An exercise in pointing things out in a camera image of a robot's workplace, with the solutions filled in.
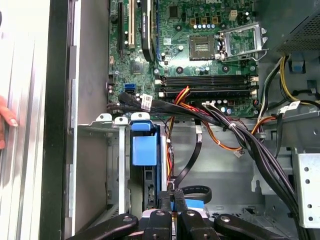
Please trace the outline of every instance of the barcode sticker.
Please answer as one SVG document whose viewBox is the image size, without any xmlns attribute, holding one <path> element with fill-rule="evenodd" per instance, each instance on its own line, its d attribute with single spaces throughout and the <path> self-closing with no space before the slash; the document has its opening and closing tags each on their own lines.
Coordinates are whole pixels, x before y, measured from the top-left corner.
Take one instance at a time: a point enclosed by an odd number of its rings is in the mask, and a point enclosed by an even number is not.
<svg viewBox="0 0 320 240">
<path fill-rule="evenodd" d="M 148 95 L 148 94 L 145 94 L 145 93 L 142 94 L 141 108 L 143 110 L 147 110 L 148 112 L 150 112 L 153 98 L 154 97 L 151 96 L 151 95 Z"/>
<path fill-rule="evenodd" d="M 294 101 L 294 102 L 290 103 L 287 111 L 297 109 L 299 104 L 300 104 L 300 101 Z"/>
<path fill-rule="evenodd" d="M 280 109 L 280 114 L 284 114 L 288 110 L 289 106 L 284 106 L 283 108 Z"/>
<path fill-rule="evenodd" d="M 171 45 L 171 38 L 164 38 L 163 45 Z"/>
</svg>

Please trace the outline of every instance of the screw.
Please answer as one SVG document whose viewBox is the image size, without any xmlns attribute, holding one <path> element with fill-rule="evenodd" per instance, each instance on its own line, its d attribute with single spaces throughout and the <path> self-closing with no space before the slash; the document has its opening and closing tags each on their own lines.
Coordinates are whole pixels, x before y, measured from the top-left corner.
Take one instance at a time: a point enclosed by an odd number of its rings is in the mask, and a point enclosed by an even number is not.
<svg viewBox="0 0 320 240">
<path fill-rule="evenodd" d="M 163 215 L 165 215 L 165 213 L 164 213 L 163 211 L 157 211 L 156 214 L 157 214 L 158 216 L 163 216 Z"/>
<path fill-rule="evenodd" d="M 228 218 L 227 216 L 222 216 L 220 219 L 221 219 L 222 221 L 224 221 L 225 223 L 230 222 L 230 218 Z"/>
<path fill-rule="evenodd" d="M 195 215 L 195 212 L 194 211 L 187 211 L 186 214 L 193 217 Z"/>
<path fill-rule="evenodd" d="M 131 222 L 131 221 L 132 221 L 132 218 L 126 216 L 126 217 L 123 219 L 123 221 L 124 221 L 124 222 Z"/>
</svg>

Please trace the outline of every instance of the connector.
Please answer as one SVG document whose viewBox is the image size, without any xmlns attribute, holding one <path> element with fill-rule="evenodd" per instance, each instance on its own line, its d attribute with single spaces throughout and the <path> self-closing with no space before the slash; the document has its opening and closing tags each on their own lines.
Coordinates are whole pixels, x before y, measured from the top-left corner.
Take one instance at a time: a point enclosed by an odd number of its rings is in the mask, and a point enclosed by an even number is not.
<svg viewBox="0 0 320 240">
<path fill-rule="evenodd" d="M 229 21 L 235 21 L 238 16 L 237 10 L 231 10 L 229 14 Z"/>
<path fill-rule="evenodd" d="M 129 0 L 128 6 L 128 18 L 129 18 L 129 33 L 128 33 L 128 43 L 129 49 L 134 49 L 135 46 L 135 0 Z"/>
</svg>

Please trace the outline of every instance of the pci slot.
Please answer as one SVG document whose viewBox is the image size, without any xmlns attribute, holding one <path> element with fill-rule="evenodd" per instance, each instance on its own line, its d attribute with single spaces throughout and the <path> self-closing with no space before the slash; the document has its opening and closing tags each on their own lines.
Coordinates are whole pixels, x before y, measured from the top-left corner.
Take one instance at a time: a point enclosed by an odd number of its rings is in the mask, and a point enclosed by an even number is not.
<svg viewBox="0 0 320 240">
<path fill-rule="evenodd" d="M 135 0 L 129 0 L 128 18 L 129 18 L 129 33 L 128 43 L 129 49 L 134 49 L 135 46 Z"/>
<path fill-rule="evenodd" d="M 118 2 L 118 51 L 120 57 L 124 56 L 124 3 Z"/>
</svg>

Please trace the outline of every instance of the ventilation grille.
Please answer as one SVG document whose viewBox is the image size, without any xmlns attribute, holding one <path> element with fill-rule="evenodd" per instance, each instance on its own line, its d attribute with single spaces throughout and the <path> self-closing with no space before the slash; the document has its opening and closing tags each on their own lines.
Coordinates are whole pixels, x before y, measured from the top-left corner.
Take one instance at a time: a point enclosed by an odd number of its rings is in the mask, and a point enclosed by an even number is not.
<svg viewBox="0 0 320 240">
<path fill-rule="evenodd" d="M 320 50 L 320 13 L 284 42 L 278 52 Z"/>
</svg>

